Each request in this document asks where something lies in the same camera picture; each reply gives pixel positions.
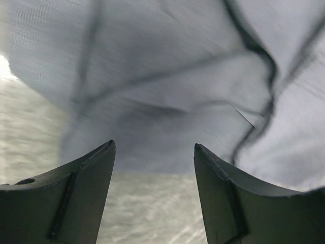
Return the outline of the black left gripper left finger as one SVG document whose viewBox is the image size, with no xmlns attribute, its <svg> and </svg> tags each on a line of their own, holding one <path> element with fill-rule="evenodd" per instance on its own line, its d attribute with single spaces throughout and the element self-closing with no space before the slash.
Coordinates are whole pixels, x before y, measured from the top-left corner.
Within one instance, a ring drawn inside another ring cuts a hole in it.
<svg viewBox="0 0 325 244">
<path fill-rule="evenodd" d="M 46 173 L 1 185 L 1 243 L 96 243 L 115 154 L 109 141 Z"/>
</svg>

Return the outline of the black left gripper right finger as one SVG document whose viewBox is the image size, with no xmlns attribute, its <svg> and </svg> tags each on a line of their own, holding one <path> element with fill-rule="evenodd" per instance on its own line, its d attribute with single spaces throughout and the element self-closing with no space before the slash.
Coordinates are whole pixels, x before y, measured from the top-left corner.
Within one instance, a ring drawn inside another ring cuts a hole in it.
<svg viewBox="0 0 325 244">
<path fill-rule="evenodd" d="M 324 188 L 298 192 L 270 184 L 201 144 L 194 167 L 209 244 L 324 243 Z"/>
</svg>

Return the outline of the grey long sleeve shirt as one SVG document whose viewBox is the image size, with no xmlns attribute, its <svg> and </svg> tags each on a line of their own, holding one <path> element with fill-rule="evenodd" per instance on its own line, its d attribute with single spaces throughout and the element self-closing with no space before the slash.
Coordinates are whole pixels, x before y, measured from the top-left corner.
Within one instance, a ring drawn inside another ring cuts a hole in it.
<svg viewBox="0 0 325 244">
<path fill-rule="evenodd" d="M 7 1 L 13 74 L 69 113 L 59 162 L 193 172 L 193 147 L 265 181 L 324 181 L 324 1 Z"/>
</svg>

